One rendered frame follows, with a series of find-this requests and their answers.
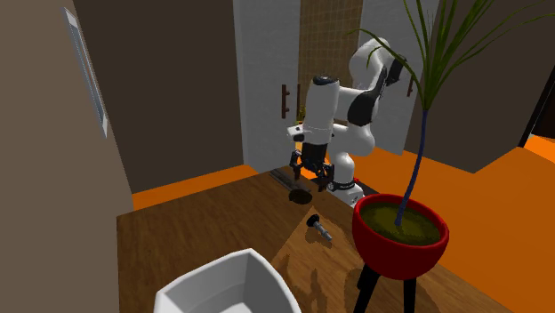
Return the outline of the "white sink basin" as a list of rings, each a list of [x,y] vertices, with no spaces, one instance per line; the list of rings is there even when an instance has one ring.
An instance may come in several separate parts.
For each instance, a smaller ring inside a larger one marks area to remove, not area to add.
[[[285,280],[248,248],[177,277],[156,293],[153,313],[302,313]]]

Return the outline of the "dark brown round dish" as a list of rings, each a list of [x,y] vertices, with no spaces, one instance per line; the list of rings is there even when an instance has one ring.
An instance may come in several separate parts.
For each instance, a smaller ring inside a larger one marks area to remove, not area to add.
[[[298,205],[308,204],[312,200],[310,192],[304,189],[292,189],[288,197],[290,201]]]

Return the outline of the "black knob with silver shaft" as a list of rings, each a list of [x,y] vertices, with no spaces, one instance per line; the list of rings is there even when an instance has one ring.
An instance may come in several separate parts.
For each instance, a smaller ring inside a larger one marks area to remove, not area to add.
[[[306,224],[309,228],[314,228],[318,231],[320,236],[322,236],[326,241],[331,242],[333,238],[329,232],[320,223],[320,217],[317,213],[312,214],[307,220]]]

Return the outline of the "white framed wall picture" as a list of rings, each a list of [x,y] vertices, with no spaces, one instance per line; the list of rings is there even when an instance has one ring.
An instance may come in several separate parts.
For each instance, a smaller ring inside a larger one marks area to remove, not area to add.
[[[101,133],[105,138],[108,137],[108,118],[101,99],[101,93],[93,73],[93,65],[86,50],[85,41],[76,17],[67,9],[62,8],[62,15],[65,17],[72,45],[76,52],[79,67],[81,68],[85,86],[89,92],[90,100],[94,106],[94,111],[98,117]]]

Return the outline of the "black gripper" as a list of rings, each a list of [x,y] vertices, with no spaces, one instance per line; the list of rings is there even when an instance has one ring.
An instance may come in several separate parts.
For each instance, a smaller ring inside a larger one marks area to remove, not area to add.
[[[334,181],[334,165],[325,163],[327,144],[312,144],[307,141],[302,144],[302,151],[295,149],[290,158],[290,167],[297,181],[301,176],[301,169],[319,168],[316,171],[318,191],[322,192],[327,185]]]

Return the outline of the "potted plant in red pot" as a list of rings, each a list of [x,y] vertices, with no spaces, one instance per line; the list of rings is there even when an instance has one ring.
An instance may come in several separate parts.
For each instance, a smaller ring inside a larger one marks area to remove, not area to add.
[[[421,167],[430,108],[456,68],[504,35],[499,28],[493,28],[457,56],[455,53],[464,39],[495,0],[475,0],[452,34],[458,2],[442,0],[437,28],[422,13],[409,19],[423,64],[421,76],[410,76],[422,106],[421,141],[403,195],[372,194],[354,206],[352,236],[364,267],[357,283],[359,294],[353,313],[365,313],[380,277],[402,282],[403,313],[415,313],[416,281],[438,263],[446,250],[450,237],[446,222],[427,205],[411,198]]]

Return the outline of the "long grey flat bar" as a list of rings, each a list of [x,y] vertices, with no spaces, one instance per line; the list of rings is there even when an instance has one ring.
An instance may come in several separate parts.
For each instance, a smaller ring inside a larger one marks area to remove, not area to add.
[[[300,180],[296,181],[294,177],[288,175],[281,169],[271,170],[269,172],[269,175],[289,190],[300,189],[306,192],[310,192],[310,189],[303,185]]]

